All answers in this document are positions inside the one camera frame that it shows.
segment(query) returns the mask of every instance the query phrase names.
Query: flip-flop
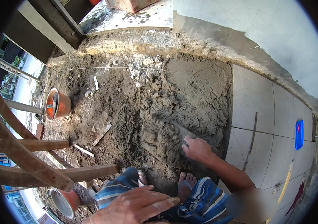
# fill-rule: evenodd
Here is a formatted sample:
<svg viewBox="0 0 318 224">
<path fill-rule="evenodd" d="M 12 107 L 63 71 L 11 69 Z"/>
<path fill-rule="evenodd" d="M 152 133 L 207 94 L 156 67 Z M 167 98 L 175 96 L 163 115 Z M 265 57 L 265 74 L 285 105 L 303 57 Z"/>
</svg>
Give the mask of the flip-flop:
<svg viewBox="0 0 318 224">
<path fill-rule="evenodd" d="M 189 190 L 192 190 L 192 189 L 193 189 L 193 187 L 189 184 L 189 182 L 188 182 L 187 180 L 184 180 L 183 182 L 181 182 L 181 183 L 178 185 L 178 191 L 179 191 L 179 189 L 180 189 L 183 185 L 186 185 L 186 186 L 189 188 Z"/>
<path fill-rule="evenodd" d="M 144 177 L 144 179 L 146 180 L 146 183 L 148 183 L 148 180 L 147 180 L 147 178 L 146 178 L 146 175 L 145 175 L 145 173 L 142 171 L 142 170 L 138 170 L 138 174 L 139 174 L 139 172 L 142 172 L 143 173 L 143 177 Z M 140 181 L 140 179 L 138 178 L 138 185 L 139 185 L 139 187 L 142 187 L 142 186 L 145 186 L 145 184 L 143 184 L 141 181 Z"/>
</svg>

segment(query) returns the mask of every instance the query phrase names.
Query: white wall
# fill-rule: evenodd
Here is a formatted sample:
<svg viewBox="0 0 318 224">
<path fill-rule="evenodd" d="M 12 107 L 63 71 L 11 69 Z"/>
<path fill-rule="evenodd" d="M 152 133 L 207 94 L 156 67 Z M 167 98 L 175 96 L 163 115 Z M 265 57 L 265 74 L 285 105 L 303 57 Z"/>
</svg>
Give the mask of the white wall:
<svg viewBox="0 0 318 224">
<path fill-rule="evenodd" d="M 244 31 L 318 98 L 318 34 L 296 1 L 174 0 L 173 8 L 179 15 Z"/>
</svg>

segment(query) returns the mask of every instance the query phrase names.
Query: human foot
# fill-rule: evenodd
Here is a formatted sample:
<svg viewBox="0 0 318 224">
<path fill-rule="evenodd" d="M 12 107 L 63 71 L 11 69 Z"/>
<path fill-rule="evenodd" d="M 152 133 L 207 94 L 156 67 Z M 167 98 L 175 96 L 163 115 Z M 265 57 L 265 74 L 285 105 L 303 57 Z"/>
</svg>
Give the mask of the human foot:
<svg viewBox="0 0 318 224">
<path fill-rule="evenodd" d="M 148 185 L 148 182 L 146 181 L 146 177 L 143 171 L 138 170 L 138 176 L 139 176 L 139 179 L 138 179 L 139 187 Z"/>
<path fill-rule="evenodd" d="M 196 183 L 196 177 L 194 177 L 191 173 L 180 173 L 178 182 L 178 197 L 180 198 L 181 203 L 184 203 L 185 199 L 189 196 L 191 190 L 193 189 Z"/>
</svg>

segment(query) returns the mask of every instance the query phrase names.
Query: person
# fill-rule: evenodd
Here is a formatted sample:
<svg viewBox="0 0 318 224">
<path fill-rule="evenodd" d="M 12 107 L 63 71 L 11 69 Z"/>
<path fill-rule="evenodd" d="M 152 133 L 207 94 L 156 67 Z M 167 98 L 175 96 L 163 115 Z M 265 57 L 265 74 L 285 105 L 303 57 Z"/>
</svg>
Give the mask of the person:
<svg viewBox="0 0 318 224">
<path fill-rule="evenodd" d="M 216 156 L 206 141 L 189 136 L 185 141 L 187 144 L 182 148 L 186 156 L 213 170 L 232 193 L 255 187 L 245 172 Z M 177 197 L 153 189 L 153 185 L 147 185 L 142 171 L 127 168 L 96 193 L 99 210 L 83 224 L 139 224 L 146 221 L 209 224 L 226 223 L 232 219 L 225 208 L 228 195 L 209 177 L 196 180 L 191 173 L 182 172 Z"/>
</svg>

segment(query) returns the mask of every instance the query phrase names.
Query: human arm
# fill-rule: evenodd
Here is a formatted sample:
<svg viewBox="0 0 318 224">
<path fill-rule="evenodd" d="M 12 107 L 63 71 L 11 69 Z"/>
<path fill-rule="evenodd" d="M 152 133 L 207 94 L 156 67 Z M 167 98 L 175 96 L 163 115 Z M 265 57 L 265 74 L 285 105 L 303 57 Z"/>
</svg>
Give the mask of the human arm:
<svg viewBox="0 0 318 224">
<path fill-rule="evenodd" d="M 245 172 L 220 159 L 211 151 L 210 145 L 201 138 L 185 137 L 187 145 L 182 148 L 187 157 L 198 161 L 213 170 L 228 187 L 231 193 L 237 190 L 255 187 Z"/>
<path fill-rule="evenodd" d="M 119 195 L 82 224 L 141 224 L 180 202 L 178 197 L 152 191 L 154 186 L 136 187 Z"/>
</svg>

